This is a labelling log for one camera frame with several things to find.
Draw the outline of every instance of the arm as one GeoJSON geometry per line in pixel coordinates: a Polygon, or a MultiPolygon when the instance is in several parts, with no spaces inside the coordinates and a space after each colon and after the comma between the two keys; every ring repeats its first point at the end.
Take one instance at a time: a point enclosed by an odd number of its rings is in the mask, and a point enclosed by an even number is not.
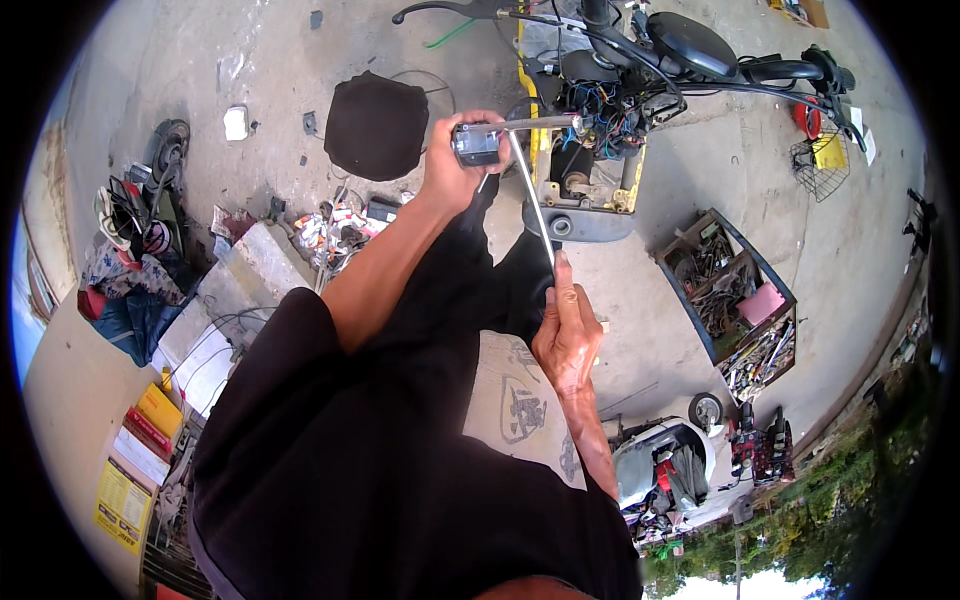
{"type": "Polygon", "coordinates": [[[590,380],[593,359],[603,340],[603,327],[593,316],[587,292],[573,283],[573,268],[566,252],[557,251],[556,263],[556,287],[546,291],[543,323],[531,350],[557,391],[566,427],[580,451],[584,468],[615,502],[613,456],[600,424],[590,380]]]}
{"type": "Polygon", "coordinates": [[[503,118],[488,110],[468,110],[437,121],[417,197],[326,286],[322,298],[347,354],[383,328],[410,274],[450,220],[469,206],[484,173],[499,173],[503,168],[510,156],[505,141],[500,145],[500,164],[486,168],[461,168],[450,149],[457,123],[483,121],[498,123],[503,118]]]}

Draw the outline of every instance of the wire basket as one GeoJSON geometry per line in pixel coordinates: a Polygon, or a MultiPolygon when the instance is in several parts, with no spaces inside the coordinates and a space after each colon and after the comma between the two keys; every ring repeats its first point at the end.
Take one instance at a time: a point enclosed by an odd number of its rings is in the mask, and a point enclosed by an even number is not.
{"type": "Polygon", "coordinates": [[[847,137],[834,128],[824,128],[817,139],[797,142],[790,147],[790,167],[797,183],[813,194],[817,203],[823,202],[850,174],[847,137]],[[835,153],[836,156],[832,156],[832,159],[821,157],[821,167],[818,168],[817,154],[833,143],[839,145],[839,153],[835,153]]]}

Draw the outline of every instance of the yellow poster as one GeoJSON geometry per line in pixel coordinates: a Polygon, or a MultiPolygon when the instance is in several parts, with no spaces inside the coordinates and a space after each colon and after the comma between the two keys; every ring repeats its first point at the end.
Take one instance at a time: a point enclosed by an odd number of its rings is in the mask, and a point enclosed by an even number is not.
{"type": "Polygon", "coordinates": [[[113,459],[107,458],[97,489],[93,522],[139,556],[151,494],[113,459]]]}

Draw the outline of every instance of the small wheel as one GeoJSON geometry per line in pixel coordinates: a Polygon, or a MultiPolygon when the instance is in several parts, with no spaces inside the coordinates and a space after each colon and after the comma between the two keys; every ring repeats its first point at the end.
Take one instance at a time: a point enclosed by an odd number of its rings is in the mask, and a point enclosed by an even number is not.
{"type": "Polygon", "coordinates": [[[698,394],[690,400],[689,417],[701,429],[708,431],[709,424],[723,422],[723,404],[713,394],[698,394]]]}

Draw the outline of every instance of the green cable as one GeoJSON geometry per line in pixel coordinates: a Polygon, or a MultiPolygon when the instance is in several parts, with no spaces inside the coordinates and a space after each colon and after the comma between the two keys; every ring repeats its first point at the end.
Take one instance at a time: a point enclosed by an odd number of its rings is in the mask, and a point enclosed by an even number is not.
{"type": "Polygon", "coordinates": [[[448,40],[450,40],[450,39],[458,36],[459,34],[461,34],[461,33],[464,32],[464,31],[466,31],[466,30],[467,30],[471,25],[473,25],[473,23],[475,23],[475,22],[476,22],[476,19],[470,19],[470,20],[468,20],[468,21],[464,21],[464,22],[461,23],[460,25],[457,25],[456,27],[454,27],[454,28],[451,29],[450,31],[446,32],[446,34],[444,34],[444,36],[441,37],[440,39],[438,39],[437,41],[433,41],[433,42],[430,42],[430,43],[428,43],[428,44],[423,44],[423,47],[426,48],[427,50],[433,50],[434,48],[440,48],[441,46],[443,46],[444,44],[446,44],[448,40]]]}

